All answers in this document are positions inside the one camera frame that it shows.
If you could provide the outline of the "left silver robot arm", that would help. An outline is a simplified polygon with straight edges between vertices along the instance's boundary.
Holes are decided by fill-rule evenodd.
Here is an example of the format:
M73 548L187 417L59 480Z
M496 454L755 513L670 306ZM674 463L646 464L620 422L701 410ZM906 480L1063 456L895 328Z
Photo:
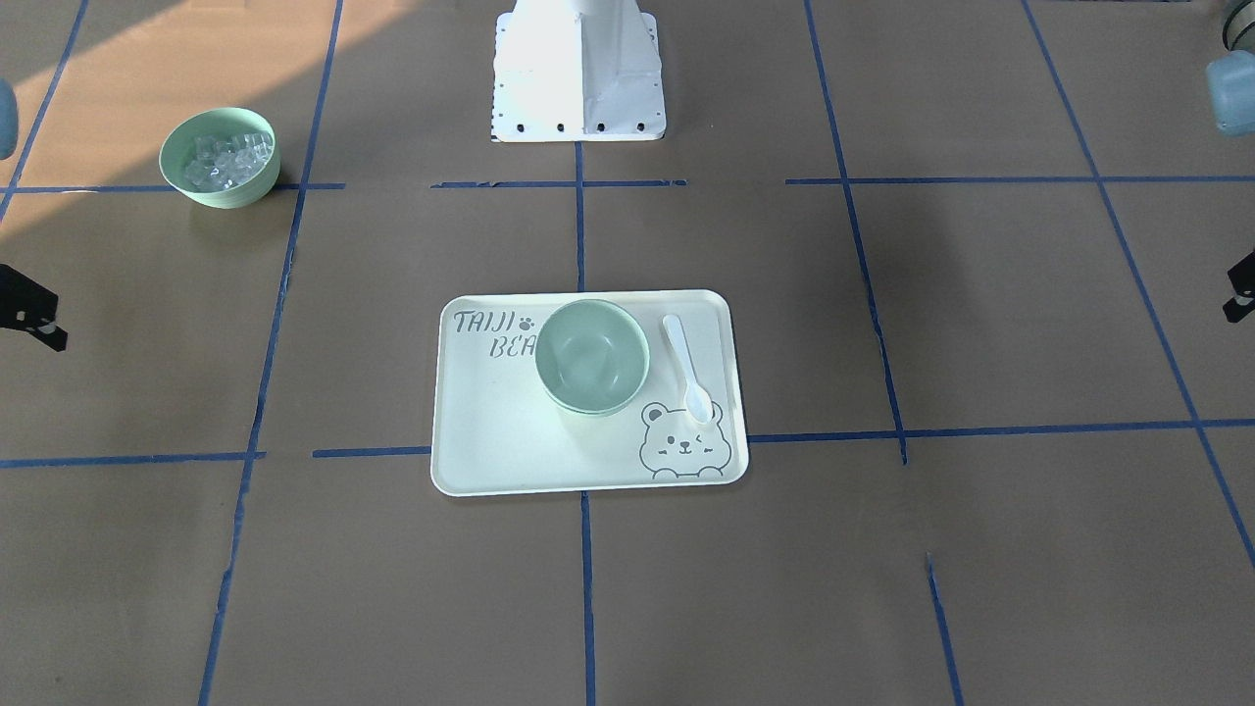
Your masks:
M1212 117L1224 135L1251 135L1254 130L1254 3L1229 1L1221 13L1221 45L1227 54L1205 69ZM1227 270L1232 297L1224 313L1234 325L1252 313L1254 255Z

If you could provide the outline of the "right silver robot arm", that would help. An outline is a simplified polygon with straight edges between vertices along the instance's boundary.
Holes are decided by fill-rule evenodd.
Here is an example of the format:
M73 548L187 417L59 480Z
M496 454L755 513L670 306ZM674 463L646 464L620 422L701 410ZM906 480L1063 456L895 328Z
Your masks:
M19 108L13 84L1 80L1 161L18 149ZM67 350L69 335L56 324L60 298L34 278L1 265L1 329L28 334L55 352Z

